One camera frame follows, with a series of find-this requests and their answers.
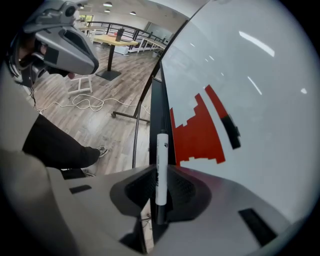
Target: table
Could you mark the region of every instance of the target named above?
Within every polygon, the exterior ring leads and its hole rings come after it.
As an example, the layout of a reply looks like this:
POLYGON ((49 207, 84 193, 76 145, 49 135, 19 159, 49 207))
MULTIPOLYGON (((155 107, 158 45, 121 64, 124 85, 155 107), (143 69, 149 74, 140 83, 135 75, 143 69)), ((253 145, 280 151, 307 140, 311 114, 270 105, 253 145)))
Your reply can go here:
MULTIPOLYGON (((154 48, 156 48, 156 46, 159 46, 159 47, 162 48, 162 49, 165 49, 165 48, 166 48, 166 45, 163 44, 163 43, 161 43, 161 42, 159 42, 159 41, 155 41, 155 40, 153 40, 153 39, 143 37, 143 38, 142 38, 142 41, 141 41, 141 43, 140 43, 140 45, 139 45, 138 52, 140 51, 140 48, 141 48, 144 40, 152 43, 152 46, 151 46, 150 50, 152 50, 152 47, 153 47, 153 46, 154 46, 154 48)), ((145 43, 145 46, 144 46, 144 48, 143 48, 143 51, 145 51, 145 49, 146 49, 146 47, 147 47, 147 44, 148 44, 148 43, 146 42, 146 43, 145 43)))
POLYGON ((94 42, 94 38, 95 38, 97 30, 102 30, 103 32, 105 32, 107 28, 108 28, 107 26, 81 26, 81 27, 78 27, 78 29, 81 30, 81 31, 93 30, 93 33, 92 33, 91 37, 89 37, 91 43, 94 42))
POLYGON ((116 41, 115 37, 103 34, 103 35, 97 35, 94 38, 95 42, 102 42, 102 43, 107 43, 110 45, 110 53, 109 53, 109 59, 108 59, 108 67, 98 73, 96 73, 97 76, 102 77, 104 79, 107 79, 109 81, 112 81, 116 77, 118 77, 121 72, 111 70, 112 66, 112 59, 114 57, 114 51, 115 51, 115 46, 135 46, 138 43, 136 41, 131 41, 131 42, 124 42, 124 41, 116 41))

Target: stand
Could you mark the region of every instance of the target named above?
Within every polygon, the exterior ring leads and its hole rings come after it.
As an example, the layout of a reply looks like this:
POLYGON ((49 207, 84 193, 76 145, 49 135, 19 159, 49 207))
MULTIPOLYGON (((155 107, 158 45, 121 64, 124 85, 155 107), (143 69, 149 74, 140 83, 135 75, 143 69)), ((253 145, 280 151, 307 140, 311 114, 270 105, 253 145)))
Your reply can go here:
MULTIPOLYGON (((156 76, 156 74, 158 73, 159 69, 160 69, 160 63, 161 63, 161 60, 162 58, 165 56, 167 50, 170 48, 171 44, 175 41, 176 37, 179 35, 179 33, 181 32, 181 30, 185 27, 185 25, 187 24, 188 21, 185 21, 182 26, 178 29, 178 31, 174 34, 174 36, 172 37, 172 39, 170 40, 170 42, 167 44, 166 48, 164 49, 162 55, 160 56, 158 62, 156 63, 155 67, 153 68, 152 72, 151 72, 151 75, 149 76, 149 79, 148 81, 146 82, 145 84, 145 87, 141 93, 141 96, 140 96, 140 99, 139 99, 139 103, 144 101, 145 97, 146 97, 146 94, 151 86, 151 83, 152 83, 152 79, 156 76)), ((113 111, 111 116, 113 118, 116 118, 116 115, 119 115, 119 116, 123 116, 123 117, 127 117, 127 118, 132 118, 132 119, 137 119, 137 115, 138 115, 138 106, 139 106, 139 103, 138 105, 136 106, 135 108, 135 111, 134 111, 134 114, 133 115, 129 115, 129 114, 125 114, 125 113, 120 113, 120 112, 117 112, 117 111, 113 111)), ((150 124, 150 121, 149 120, 146 120, 146 119, 139 119, 139 120, 142 120, 142 121, 145 121, 147 124, 150 124)))
POLYGON ((111 70, 112 60, 114 58, 115 46, 113 44, 110 45, 109 59, 108 59, 108 67, 107 69, 103 69, 102 71, 96 73, 97 76, 104 78, 106 80, 112 81, 116 77, 121 75, 121 72, 111 70))

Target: black table base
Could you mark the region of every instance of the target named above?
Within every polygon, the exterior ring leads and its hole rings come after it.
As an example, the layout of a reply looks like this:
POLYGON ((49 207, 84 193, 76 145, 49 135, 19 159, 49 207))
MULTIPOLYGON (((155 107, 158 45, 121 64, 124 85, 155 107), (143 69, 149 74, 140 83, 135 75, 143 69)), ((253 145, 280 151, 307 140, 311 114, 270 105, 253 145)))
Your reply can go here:
POLYGON ((112 81, 116 77, 120 76, 121 72, 114 71, 114 70, 108 71, 108 69, 106 68, 106 69, 103 69, 100 72, 96 73, 96 75, 98 77, 101 77, 101 78, 107 79, 109 81, 112 81))
MULTIPOLYGON (((116 118, 117 115, 123 116, 123 117, 127 117, 127 118, 137 119, 136 116, 131 115, 131 114, 125 114, 125 113, 121 113, 121 112, 117 112, 117 111, 113 111, 113 112, 111 113, 111 116, 112 116, 113 118, 116 118)), ((144 118, 139 118, 139 120, 145 121, 147 124, 150 124, 150 120, 147 120, 147 119, 144 119, 144 118)))
POLYGON ((116 77, 121 75, 121 72, 111 70, 112 59, 114 58, 115 46, 110 46, 109 59, 108 59, 108 67, 96 73, 97 76, 112 81, 116 77))

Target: white cable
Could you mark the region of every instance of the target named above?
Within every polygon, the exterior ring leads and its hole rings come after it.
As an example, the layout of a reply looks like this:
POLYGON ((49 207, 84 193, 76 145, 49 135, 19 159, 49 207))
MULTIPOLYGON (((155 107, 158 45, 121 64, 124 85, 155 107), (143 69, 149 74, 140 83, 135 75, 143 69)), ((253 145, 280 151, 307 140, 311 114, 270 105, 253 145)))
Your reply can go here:
MULTIPOLYGON (((125 104, 125 103, 123 103, 123 102, 120 102, 120 101, 117 100, 116 98, 106 98, 106 99, 102 100, 102 99, 96 98, 96 97, 94 97, 94 96, 81 93, 81 94, 79 94, 79 95, 77 95, 77 96, 74 97, 74 99, 72 100, 72 105, 62 106, 62 105, 60 105, 58 102, 55 101, 55 102, 52 102, 49 106, 47 106, 47 107, 45 107, 45 108, 39 108, 37 111, 38 111, 38 112, 44 111, 44 110, 50 108, 53 104, 58 104, 60 108, 77 107, 77 108, 80 109, 80 110, 86 110, 86 109, 90 108, 93 112, 98 112, 98 111, 101 110, 102 107, 104 106, 105 101, 108 101, 108 100, 114 100, 114 101, 117 101, 117 102, 119 102, 119 103, 121 103, 121 104, 123 104, 123 105, 129 106, 129 107, 133 107, 133 106, 136 107, 136 106, 137 106, 137 105, 125 104), (79 101, 78 103, 75 103, 75 102, 74 102, 75 99, 76 99, 77 97, 79 97, 79 96, 88 96, 88 97, 91 97, 91 98, 95 98, 96 100, 100 101, 101 104, 98 105, 98 106, 91 105, 91 104, 90 104, 90 100, 88 100, 87 98, 79 101), (86 107, 79 107, 78 105, 79 105, 81 102, 84 102, 84 101, 88 101, 89 105, 86 106, 86 107)), ((141 105, 141 106, 144 108, 145 112, 147 112, 147 113, 150 115, 150 113, 146 110, 145 106, 143 106, 143 105, 141 105)))

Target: marker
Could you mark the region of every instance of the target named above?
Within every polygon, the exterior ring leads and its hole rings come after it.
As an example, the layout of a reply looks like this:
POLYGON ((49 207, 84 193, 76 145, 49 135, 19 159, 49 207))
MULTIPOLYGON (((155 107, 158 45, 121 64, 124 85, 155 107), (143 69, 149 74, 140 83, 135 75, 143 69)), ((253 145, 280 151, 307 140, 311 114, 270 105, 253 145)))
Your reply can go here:
POLYGON ((156 137, 155 222, 165 223, 167 204, 168 134, 164 129, 156 137))

